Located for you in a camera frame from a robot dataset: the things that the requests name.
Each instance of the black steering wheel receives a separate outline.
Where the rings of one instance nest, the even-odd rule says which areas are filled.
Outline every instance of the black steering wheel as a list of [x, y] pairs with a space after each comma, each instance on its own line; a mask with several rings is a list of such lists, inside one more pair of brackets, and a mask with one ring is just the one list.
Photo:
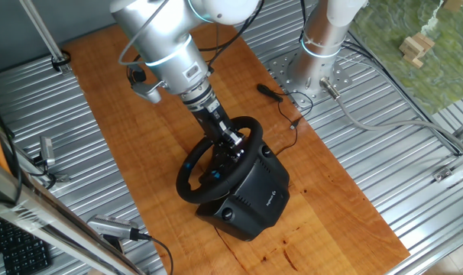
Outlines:
[[257, 159], [259, 147], [262, 144], [262, 126], [259, 121], [251, 117], [233, 118], [231, 122], [237, 130], [242, 128], [250, 129], [250, 134], [243, 148], [244, 153], [226, 176], [216, 179], [213, 184], [201, 185], [199, 188], [191, 190], [191, 185], [189, 184], [191, 171], [201, 156], [212, 146], [212, 141], [204, 137], [191, 150], [177, 175], [177, 193], [179, 193], [179, 196], [183, 200], [190, 203], [201, 204], [219, 199], [250, 172]]

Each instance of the mounting plate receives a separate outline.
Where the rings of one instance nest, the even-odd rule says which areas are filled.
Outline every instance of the mounting plate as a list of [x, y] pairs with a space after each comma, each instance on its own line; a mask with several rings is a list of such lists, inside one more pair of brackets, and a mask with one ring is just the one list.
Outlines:
[[[279, 86], [283, 88], [284, 92], [302, 92], [310, 96], [312, 100], [329, 97], [329, 94], [324, 89], [305, 89], [304, 86], [298, 85], [289, 80], [287, 69], [291, 60], [293, 60], [298, 52], [299, 49], [293, 50], [269, 61], [267, 69], [269, 70], [270, 75], [279, 83]], [[352, 79], [350, 76], [348, 76], [348, 74], [337, 63], [333, 66], [333, 75], [334, 78], [330, 79], [330, 82], [335, 88], [337, 88], [338, 91], [342, 91], [352, 85]], [[300, 109], [309, 107], [309, 100], [306, 100], [303, 95], [293, 94], [290, 95], [290, 98]]]

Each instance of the green mat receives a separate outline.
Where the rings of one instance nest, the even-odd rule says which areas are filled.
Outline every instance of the green mat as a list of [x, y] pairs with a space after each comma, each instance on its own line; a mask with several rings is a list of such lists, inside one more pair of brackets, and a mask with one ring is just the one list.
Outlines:
[[463, 7], [459, 12], [440, 8], [436, 20], [424, 27], [423, 33], [435, 46], [420, 58], [421, 69], [403, 60], [398, 47], [422, 30], [439, 4], [439, 0], [372, 0], [351, 26], [431, 114], [463, 98]]

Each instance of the black keyboard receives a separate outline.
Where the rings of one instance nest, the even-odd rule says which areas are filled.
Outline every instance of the black keyboard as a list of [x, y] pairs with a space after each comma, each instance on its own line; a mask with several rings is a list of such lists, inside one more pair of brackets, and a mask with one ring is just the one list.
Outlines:
[[0, 221], [6, 275], [28, 275], [51, 265], [47, 243], [6, 221]]

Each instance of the wooden tabletop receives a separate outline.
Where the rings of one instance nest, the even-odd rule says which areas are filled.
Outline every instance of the wooden tabletop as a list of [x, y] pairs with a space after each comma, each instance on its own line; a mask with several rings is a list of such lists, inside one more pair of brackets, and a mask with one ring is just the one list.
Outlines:
[[[232, 27], [220, 27], [222, 42], [234, 34]], [[200, 47], [215, 45], [213, 25], [193, 36]], [[197, 218], [197, 206], [177, 195], [175, 182], [187, 153], [202, 138], [202, 129], [178, 96], [161, 90], [162, 101], [153, 105], [131, 91], [125, 67], [118, 64], [127, 42], [120, 28], [112, 26], [65, 49], [72, 54], [74, 72], [147, 229], [173, 254], [175, 274], [381, 274], [409, 256], [304, 121], [297, 144], [279, 156], [290, 174], [291, 197], [274, 227], [245, 242]], [[125, 59], [135, 55], [130, 51]], [[256, 118], [273, 151], [294, 140], [276, 102], [256, 90], [258, 83], [277, 92], [279, 86], [242, 39], [217, 59], [214, 68], [210, 82], [231, 118]], [[290, 118], [299, 117], [289, 101], [281, 108]], [[196, 166], [194, 178], [202, 168]], [[168, 255], [157, 249], [170, 271]]]

